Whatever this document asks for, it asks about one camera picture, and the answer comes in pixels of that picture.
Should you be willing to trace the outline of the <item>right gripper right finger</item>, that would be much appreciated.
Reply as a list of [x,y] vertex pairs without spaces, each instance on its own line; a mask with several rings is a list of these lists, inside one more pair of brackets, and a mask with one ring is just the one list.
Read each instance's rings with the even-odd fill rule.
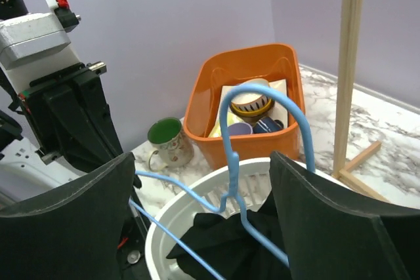
[[419,210],[366,197],[270,155],[293,279],[418,279]]

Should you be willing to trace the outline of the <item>black skirt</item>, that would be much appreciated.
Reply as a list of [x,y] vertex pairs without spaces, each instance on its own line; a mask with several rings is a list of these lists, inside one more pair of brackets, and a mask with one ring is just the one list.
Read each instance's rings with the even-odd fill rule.
[[[247,218],[285,252],[272,192],[258,211],[247,211]],[[193,226],[180,239],[225,279],[292,279],[289,268],[244,230],[239,214],[224,218],[197,213]],[[194,279],[215,279],[178,244],[166,258],[175,259],[179,268]]]

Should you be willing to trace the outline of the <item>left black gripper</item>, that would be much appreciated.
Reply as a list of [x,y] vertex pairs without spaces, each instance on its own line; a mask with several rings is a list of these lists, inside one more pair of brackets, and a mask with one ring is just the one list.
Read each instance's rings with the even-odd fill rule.
[[89,173],[123,153],[100,80],[106,70],[104,62],[78,63],[32,81],[18,95],[46,164],[63,157]]

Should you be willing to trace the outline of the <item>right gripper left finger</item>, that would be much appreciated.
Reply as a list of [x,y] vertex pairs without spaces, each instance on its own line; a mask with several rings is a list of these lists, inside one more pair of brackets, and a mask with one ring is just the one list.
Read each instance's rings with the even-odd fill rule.
[[117,246],[134,175],[134,156],[124,153],[2,208],[1,278],[121,279]]

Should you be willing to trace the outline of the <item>light blue wire hanger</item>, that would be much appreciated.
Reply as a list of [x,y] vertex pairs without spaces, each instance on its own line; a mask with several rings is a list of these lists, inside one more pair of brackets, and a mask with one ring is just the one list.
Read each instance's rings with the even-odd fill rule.
[[254,92],[263,94],[272,100],[275,100],[277,103],[281,104],[296,120],[301,130],[301,135],[303,139],[304,145],[304,154],[306,157],[306,168],[310,172],[315,172],[315,162],[314,162],[314,150],[313,150],[313,143],[312,143],[312,134],[310,131],[310,125],[301,111],[301,109],[289,99],[286,95],[271,89],[270,87],[246,83],[235,86],[229,90],[225,97],[222,100],[222,104],[220,105],[220,112],[219,112],[219,123],[220,123],[220,131],[222,135],[222,143],[224,146],[224,152],[226,154],[227,163],[228,163],[228,192],[222,195],[220,198],[220,207],[216,208],[210,203],[208,203],[205,199],[201,198],[197,193],[191,190],[189,187],[185,186],[182,182],[175,180],[174,178],[146,172],[146,171],[136,171],[135,175],[137,176],[145,176],[148,178],[155,178],[161,181],[170,182],[178,187],[180,187],[186,194],[188,194],[191,198],[195,199],[198,203],[204,206],[207,210],[210,210],[214,213],[221,213],[226,208],[226,201],[229,197],[233,198],[240,207],[240,218],[241,223],[244,229],[256,240],[258,241],[263,247],[266,248],[269,252],[271,252],[279,261],[281,261],[286,267],[289,267],[289,260],[288,256],[284,251],[279,249],[273,242],[267,239],[263,234],[257,231],[251,223],[247,219],[247,210],[245,206],[245,201],[243,197],[240,195],[238,187],[239,187],[239,171],[240,171],[240,159],[237,152],[232,149],[230,135],[228,133],[227,127],[227,113],[229,105],[232,99],[243,93],[243,92]]

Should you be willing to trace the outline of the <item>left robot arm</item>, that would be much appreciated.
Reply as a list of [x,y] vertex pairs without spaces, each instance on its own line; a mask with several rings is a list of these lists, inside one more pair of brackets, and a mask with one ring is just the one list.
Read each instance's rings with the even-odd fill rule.
[[83,63],[69,33],[80,23],[68,0],[1,0],[1,88],[9,111],[26,118],[37,143],[1,113],[1,174],[41,193],[97,169],[122,153],[100,76],[104,62]]

